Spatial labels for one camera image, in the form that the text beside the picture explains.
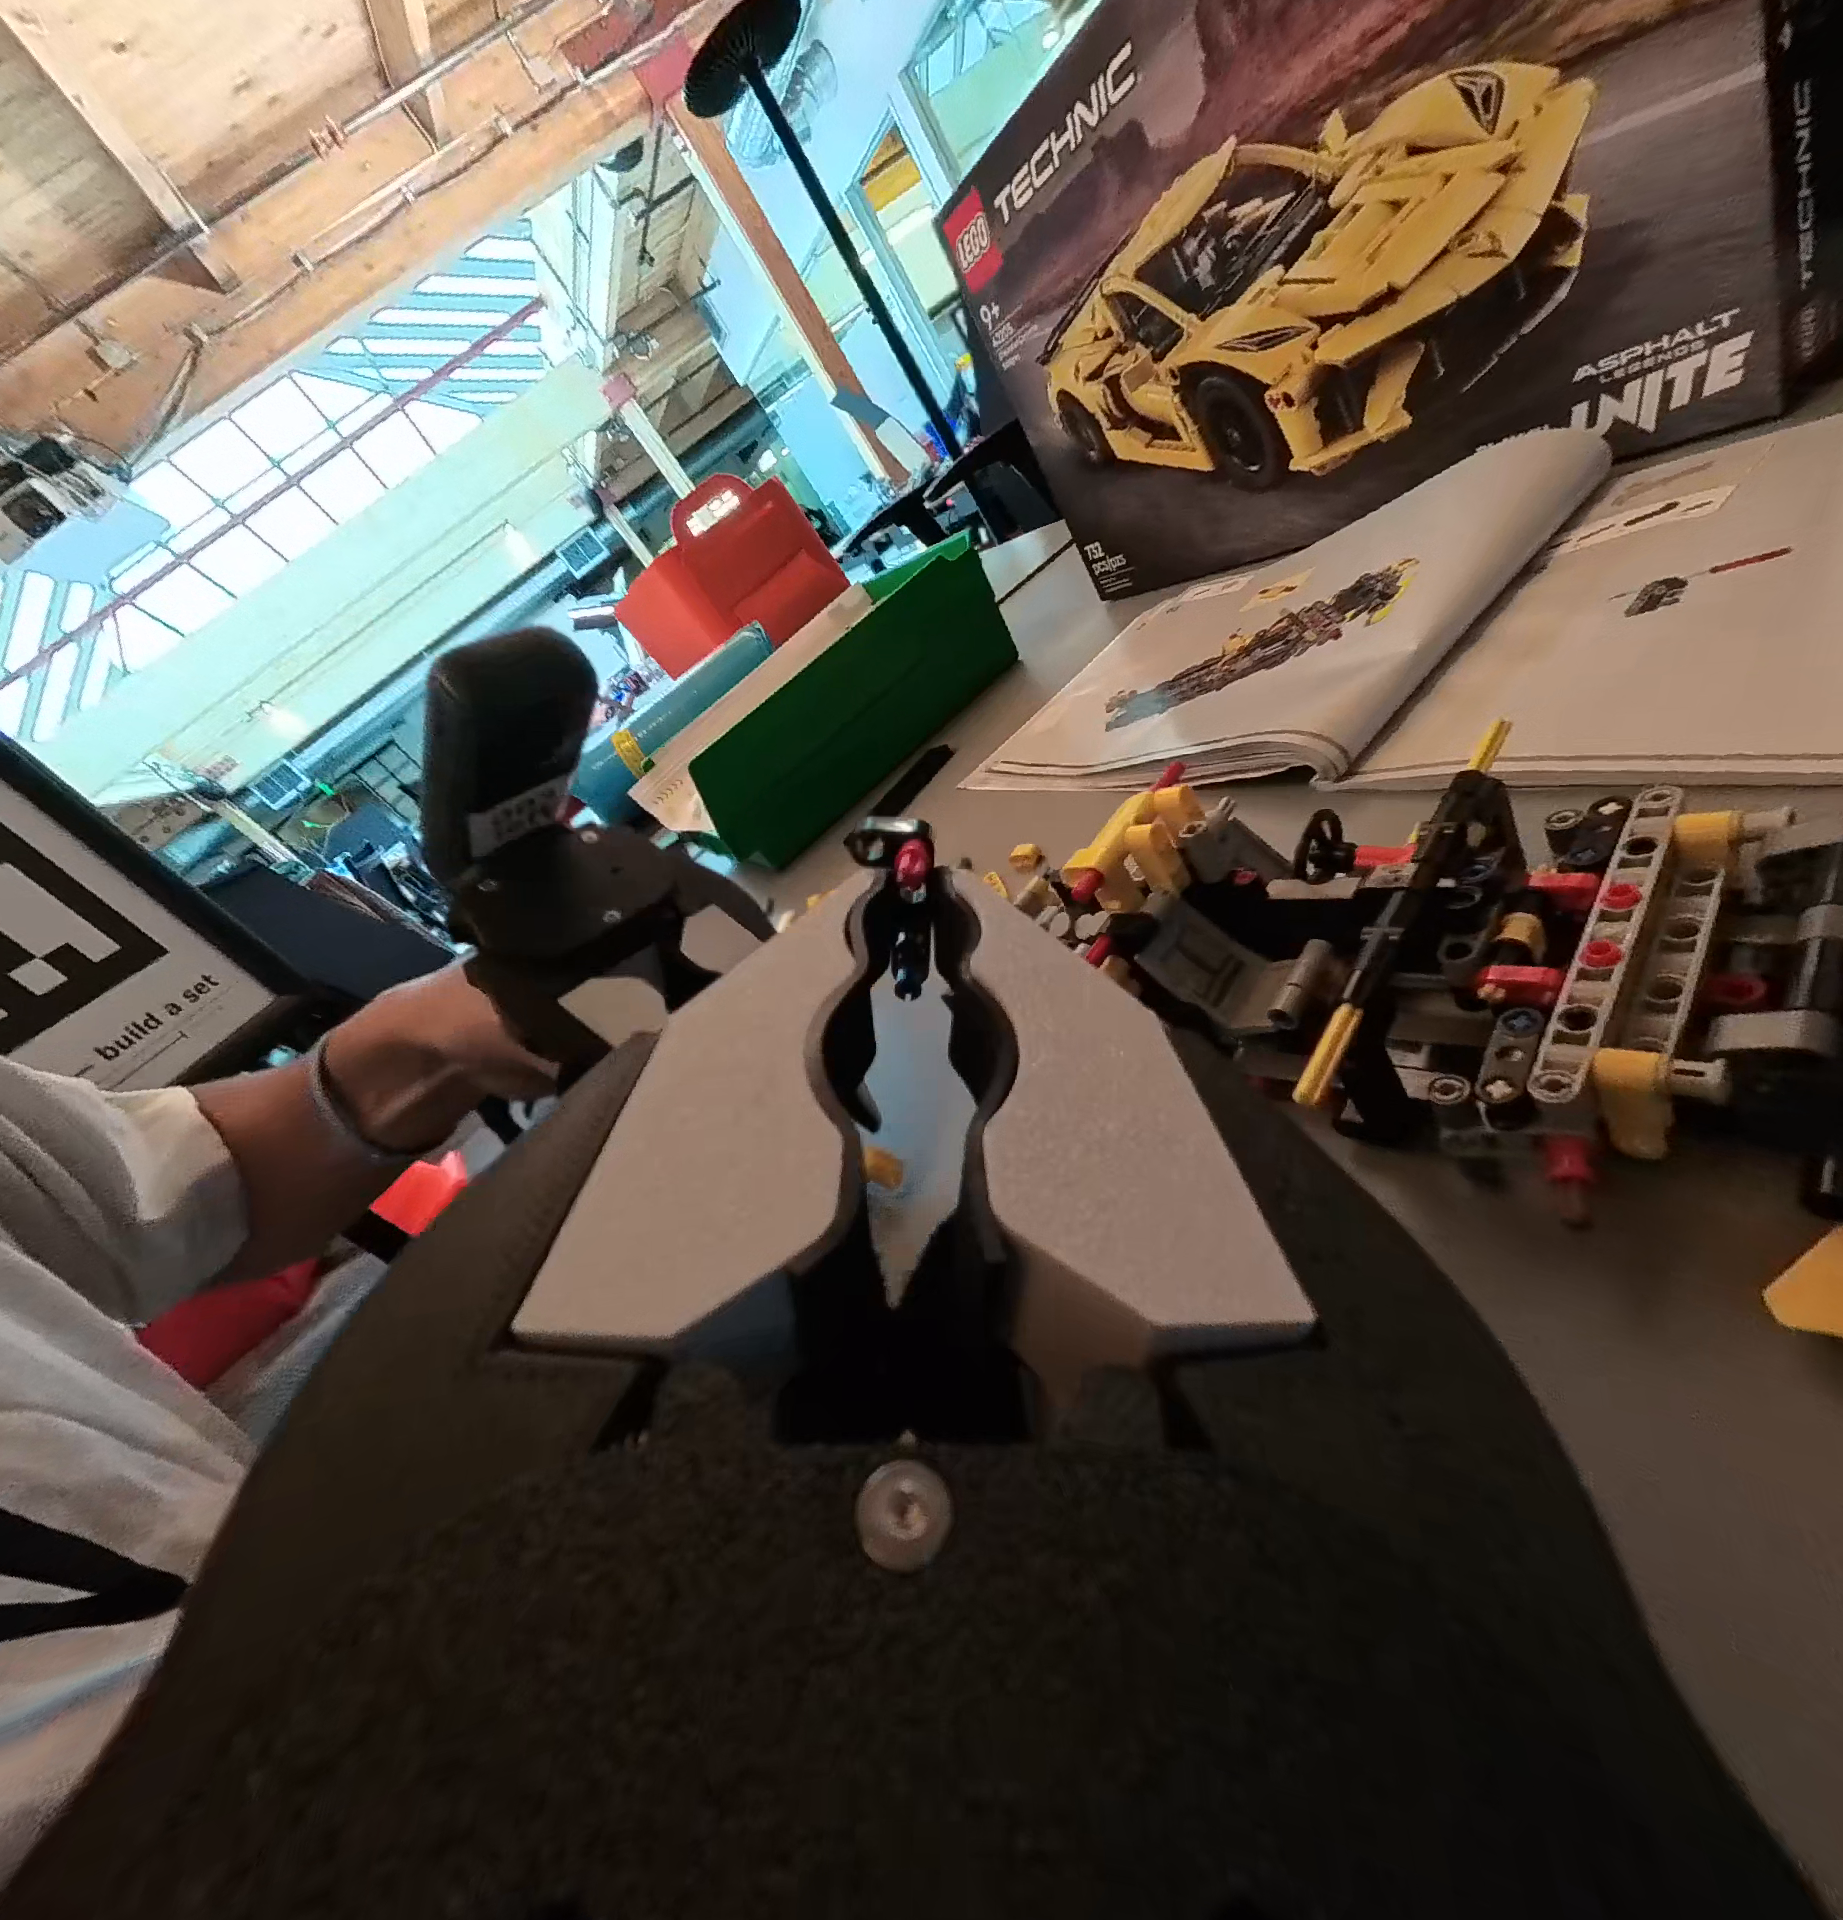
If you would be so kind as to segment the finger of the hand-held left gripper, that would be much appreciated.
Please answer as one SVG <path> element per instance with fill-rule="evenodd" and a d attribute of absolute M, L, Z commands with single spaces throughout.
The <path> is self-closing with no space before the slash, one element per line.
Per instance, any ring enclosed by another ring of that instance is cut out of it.
<path fill-rule="evenodd" d="M 656 1036 L 669 1019 L 664 993 L 646 978 L 586 978 L 554 1004 L 554 1054 L 606 1054 Z"/>
<path fill-rule="evenodd" d="M 738 915 L 721 904 L 683 913 L 679 933 L 665 948 L 665 1002 L 686 1006 L 774 935 L 775 925 L 765 913 Z"/>

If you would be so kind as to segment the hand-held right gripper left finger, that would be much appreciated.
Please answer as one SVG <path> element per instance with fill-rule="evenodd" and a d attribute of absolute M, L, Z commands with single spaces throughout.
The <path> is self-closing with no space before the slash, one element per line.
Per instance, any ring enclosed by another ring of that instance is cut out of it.
<path fill-rule="evenodd" d="M 830 1024 L 869 980 L 855 871 L 671 1012 L 512 1312 L 512 1379 L 569 1402 L 679 1365 L 775 1391 L 781 1426 L 888 1426 L 890 1310 Z"/>

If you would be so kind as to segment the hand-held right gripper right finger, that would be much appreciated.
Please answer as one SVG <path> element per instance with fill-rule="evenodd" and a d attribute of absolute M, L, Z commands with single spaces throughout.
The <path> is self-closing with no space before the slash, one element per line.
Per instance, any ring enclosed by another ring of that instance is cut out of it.
<path fill-rule="evenodd" d="M 1101 1373 L 1267 1355 L 1315 1331 L 1176 1036 L 968 871 L 934 872 L 956 1308 L 1031 1423 Z"/>

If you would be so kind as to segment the black lego connector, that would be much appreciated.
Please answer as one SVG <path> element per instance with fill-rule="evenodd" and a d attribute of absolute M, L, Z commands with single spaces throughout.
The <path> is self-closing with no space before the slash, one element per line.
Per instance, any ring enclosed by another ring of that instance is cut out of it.
<path fill-rule="evenodd" d="M 864 917 L 865 951 L 873 964 L 890 978 L 890 968 L 924 965 L 932 973 L 934 950 L 934 872 L 922 894 L 903 894 L 896 886 L 890 862 L 896 847 L 912 834 L 926 837 L 934 844 L 934 829 L 920 818 L 869 821 L 856 823 L 846 834 L 850 859 L 877 877 L 873 904 Z"/>

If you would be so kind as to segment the lego car model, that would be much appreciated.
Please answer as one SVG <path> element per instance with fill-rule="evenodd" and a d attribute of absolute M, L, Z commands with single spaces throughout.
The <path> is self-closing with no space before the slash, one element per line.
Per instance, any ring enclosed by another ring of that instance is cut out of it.
<path fill-rule="evenodd" d="M 1014 909 L 1346 1136 L 1478 1179 L 1526 1158 L 1585 1219 L 1605 1152 L 1665 1160 L 1702 1105 L 1843 1226 L 1843 814 L 1646 785 L 1530 845 L 1472 759 L 1403 845 L 1320 808 L 1281 855 L 1172 763 L 1077 852 L 1006 864 Z"/>

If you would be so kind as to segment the yellow lego panel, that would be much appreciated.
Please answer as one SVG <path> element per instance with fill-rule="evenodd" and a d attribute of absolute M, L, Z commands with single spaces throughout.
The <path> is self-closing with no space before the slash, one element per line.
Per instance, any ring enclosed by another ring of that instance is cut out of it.
<path fill-rule="evenodd" d="M 1762 1297 L 1784 1328 L 1843 1340 L 1843 1224 L 1829 1226 Z"/>

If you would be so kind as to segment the lego instruction booklet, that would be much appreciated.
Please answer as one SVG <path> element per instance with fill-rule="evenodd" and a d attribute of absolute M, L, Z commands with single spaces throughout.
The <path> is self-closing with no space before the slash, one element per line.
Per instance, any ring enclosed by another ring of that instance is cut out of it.
<path fill-rule="evenodd" d="M 1488 445 L 1151 603 L 965 786 L 1425 789 L 1500 719 L 1515 786 L 1843 785 L 1843 409 L 1621 468 Z"/>

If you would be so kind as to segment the lego set box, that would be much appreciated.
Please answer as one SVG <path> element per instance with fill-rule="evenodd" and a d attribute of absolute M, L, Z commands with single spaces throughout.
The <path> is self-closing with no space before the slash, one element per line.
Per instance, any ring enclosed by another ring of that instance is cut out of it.
<path fill-rule="evenodd" d="M 1843 4 L 1093 4 L 939 217 L 1105 603 L 1843 358 Z"/>

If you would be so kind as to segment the person's left hand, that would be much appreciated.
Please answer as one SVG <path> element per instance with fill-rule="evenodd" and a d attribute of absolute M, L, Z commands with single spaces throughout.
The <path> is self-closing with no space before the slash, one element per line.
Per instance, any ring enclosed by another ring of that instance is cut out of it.
<path fill-rule="evenodd" d="M 459 958 L 333 1027 L 327 1057 L 364 1131 L 417 1158 L 441 1147 L 480 1103 L 542 1099 L 559 1080 Z"/>

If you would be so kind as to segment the paper sheets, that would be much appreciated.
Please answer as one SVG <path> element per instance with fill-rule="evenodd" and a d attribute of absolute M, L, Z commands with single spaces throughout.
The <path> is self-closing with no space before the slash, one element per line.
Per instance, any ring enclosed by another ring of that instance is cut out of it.
<path fill-rule="evenodd" d="M 697 786 L 694 758 L 706 755 L 738 724 L 756 717 L 770 700 L 791 688 L 818 656 L 830 652 L 873 609 L 864 583 L 849 583 L 794 636 L 781 644 L 771 640 L 774 654 L 694 724 L 686 726 L 646 781 L 634 785 L 636 804 L 661 827 L 715 834 L 715 817 Z"/>

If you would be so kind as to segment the teal roll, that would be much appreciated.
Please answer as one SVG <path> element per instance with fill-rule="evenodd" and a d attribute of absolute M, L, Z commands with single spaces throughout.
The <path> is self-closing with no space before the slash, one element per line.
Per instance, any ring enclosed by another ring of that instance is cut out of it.
<path fill-rule="evenodd" d="M 749 678 L 774 644 L 756 623 L 741 624 L 715 652 L 669 678 L 634 707 L 609 721 L 597 735 L 597 749 L 581 759 L 581 802 L 606 825 L 627 823 L 636 814 L 631 789 L 646 781 L 669 741 L 708 707 Z"/>

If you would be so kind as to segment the black office chair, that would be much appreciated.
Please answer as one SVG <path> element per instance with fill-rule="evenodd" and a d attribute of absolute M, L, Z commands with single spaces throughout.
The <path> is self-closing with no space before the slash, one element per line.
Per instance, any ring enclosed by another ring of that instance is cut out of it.
<path fill-rule="evenodd" d="M 368 1002 L 454 965 L 449 948 L 358 904 L 353 888 L 327 894 L 271 868 L 244 868 L 209 880 L 202 895 L 329 994 Z"/>

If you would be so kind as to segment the green plastic bin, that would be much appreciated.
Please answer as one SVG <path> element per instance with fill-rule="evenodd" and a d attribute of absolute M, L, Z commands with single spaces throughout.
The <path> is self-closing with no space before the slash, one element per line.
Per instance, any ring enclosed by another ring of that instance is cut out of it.
<path fill-rule="evenodd" d="M 689 758 L 699 834 L 790 865 L 1019 654 L 968 537 L 865 581 L 865 613 Z"/>

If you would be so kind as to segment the orange bag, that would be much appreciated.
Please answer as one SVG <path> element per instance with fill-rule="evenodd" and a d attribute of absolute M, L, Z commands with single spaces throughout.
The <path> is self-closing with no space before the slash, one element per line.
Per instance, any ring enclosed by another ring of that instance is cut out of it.
<path fill-rule="evenodd" d="M 757 485 L 706 477 L 674 502 L 669 531 L 615 613 L 671 678 L 746 624 L 781 648 L 852 586 L 779 475 Z"/>

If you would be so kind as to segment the grey wristband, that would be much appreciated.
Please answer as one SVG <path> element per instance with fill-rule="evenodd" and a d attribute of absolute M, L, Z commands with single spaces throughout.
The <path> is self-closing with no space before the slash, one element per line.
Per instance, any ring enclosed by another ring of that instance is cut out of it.
<path fill-rule="evenodd" d="M 329 1070 L 329 1040 L 332 1031 L 322 1033 L 304 1054 L 309 1100 L 316 1116 L 321 1116 L 321 1124 L 341 1141 L 345 1152 L 351 1152 L 368 1164 L 388 1167 L 414 1160 L 417 1152 L 391 1147 L 364 1131 Z"/>

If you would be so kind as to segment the square code card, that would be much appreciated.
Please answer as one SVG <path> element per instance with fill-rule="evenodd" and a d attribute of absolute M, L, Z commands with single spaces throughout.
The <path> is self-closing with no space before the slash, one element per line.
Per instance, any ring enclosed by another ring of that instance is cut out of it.
<path fill-rule="evenodd" d="M 0 1057 L 104 1091 L 256 1062 L 285 961 L 0 732 Z"/>

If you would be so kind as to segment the red object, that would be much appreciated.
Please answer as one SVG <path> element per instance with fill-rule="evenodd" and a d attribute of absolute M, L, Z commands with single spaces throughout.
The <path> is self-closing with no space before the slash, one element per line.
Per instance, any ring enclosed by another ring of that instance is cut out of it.
<path fill-rule="evenodd" d="M 394 1260 L 467 1182 L 467 1160 L 456 1147 L 414 1162 L 322 1255 L 267 1277 L 214 1283 L 158 1312 L 135 1331 L 135 1340 L 189 1384 L 209 1387 L 309 1308 L 322 1278 L 348 1259 Z"/>

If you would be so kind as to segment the black floor lamp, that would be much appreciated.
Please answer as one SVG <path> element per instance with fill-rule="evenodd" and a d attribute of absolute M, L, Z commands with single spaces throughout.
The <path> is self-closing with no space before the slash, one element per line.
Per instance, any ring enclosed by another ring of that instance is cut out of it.
<path fill-rule="evenodd" d="M 922 545 L 943 542 L 939 507 L 956 491 L 969 497 L 977 518 L 995 542 L 1009 542 L 1041 526 L 1062 531 L 1065 526 L 1054 510 L 1047 481 L 1018 422 L 977 436 L 969 446 L 960 445 L 955 420 L 934 390 L 934 378 L 915 358 L 906 331 L 881 295 L 881 281 L 873 278 L 855 245 L 855 231 L 876 237 L 877 227 L 869 212 L 860 212 L 856 226 L 849 227 L 820 182 L 802 136 L 774 83 L 774 70 L 796 43 L 801 20 L 802 4 L 798 2 L 736 4 L 687 63 L 683 101 L 706 124 L 726 120 L 741 99 L 752 99 L 763 113 L 820 227 L 827 231 L 832 249 L 852 278 L 864 308 L 930 422 L 932 436 L 922 439 L 920 473 L 898 485 L 890 502 L 849 535 L 841 553 L 855 554 L 870 538 L 896 527 Z"/>

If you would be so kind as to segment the black lego frame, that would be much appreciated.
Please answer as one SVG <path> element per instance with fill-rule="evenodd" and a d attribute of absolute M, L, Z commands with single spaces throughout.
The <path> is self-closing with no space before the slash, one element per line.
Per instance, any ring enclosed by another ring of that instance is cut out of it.
<path fill-rule="evenodd" d="M 922 749 L 886 786 L 886 791 L 876 799 L 860 818 L 860 825 L 865 827 L 869 821 L 893 821 L 893 818 L 915 818 L 914 812 L 915 801 L 930 789 L 930 785 L 952 764 L 956 758 L 955 746 L 944 739 L 934 741 Z"/>

